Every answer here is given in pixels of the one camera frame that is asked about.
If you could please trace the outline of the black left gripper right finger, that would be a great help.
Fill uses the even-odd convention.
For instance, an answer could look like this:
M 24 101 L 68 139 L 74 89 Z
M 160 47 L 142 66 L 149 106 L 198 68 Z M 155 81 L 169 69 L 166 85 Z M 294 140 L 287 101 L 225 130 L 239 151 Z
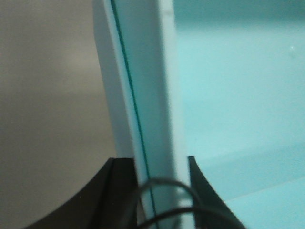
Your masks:
M 202 217 L 199 213 L 196 213 L 194 215 L 195 226 L 198 229 L 244 229 L 245 226 L 226 206 L 214 188 L 207 181 L 196 163 L 194 156 L 188 157 L 188 163 L 191 187 L 198 194 L 203 207 L 216 210 L 230 219 L 230 222 L 228 222 L 213 215 Z

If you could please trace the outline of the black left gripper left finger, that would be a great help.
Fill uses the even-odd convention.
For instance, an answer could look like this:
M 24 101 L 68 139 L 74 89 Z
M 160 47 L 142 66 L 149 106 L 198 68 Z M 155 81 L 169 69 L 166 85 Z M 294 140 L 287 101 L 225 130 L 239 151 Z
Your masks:
M 109 158 L 77 194 L 30 229 L 115 229 L 138 187 L 132 158 Z

